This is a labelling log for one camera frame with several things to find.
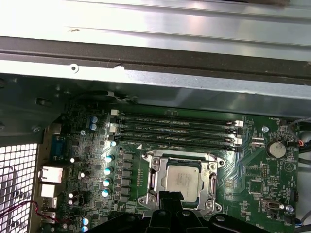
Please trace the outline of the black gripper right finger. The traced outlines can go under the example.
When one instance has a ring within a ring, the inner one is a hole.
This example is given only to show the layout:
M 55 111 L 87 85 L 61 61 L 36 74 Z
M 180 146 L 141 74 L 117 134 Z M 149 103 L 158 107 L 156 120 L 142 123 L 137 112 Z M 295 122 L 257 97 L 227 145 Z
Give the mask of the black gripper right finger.
M 181 192 L 171 192 L 172 216 L 176 217 L 183 233 L 265 233 L 266 230 L 225 214 L 215 214 L 205 220 L 195 211 L 182 207 L 184 200 Z

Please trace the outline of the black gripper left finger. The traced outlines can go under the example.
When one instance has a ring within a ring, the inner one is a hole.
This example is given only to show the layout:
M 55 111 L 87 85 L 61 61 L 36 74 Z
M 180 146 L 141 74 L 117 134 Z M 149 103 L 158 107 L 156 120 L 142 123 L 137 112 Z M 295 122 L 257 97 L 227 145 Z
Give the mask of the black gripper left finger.
M 175 192 L 160 191 L 160 209 L 143 218 L 133 213 L 119 215 L 102 223 L 88 233 L 169 233 Z

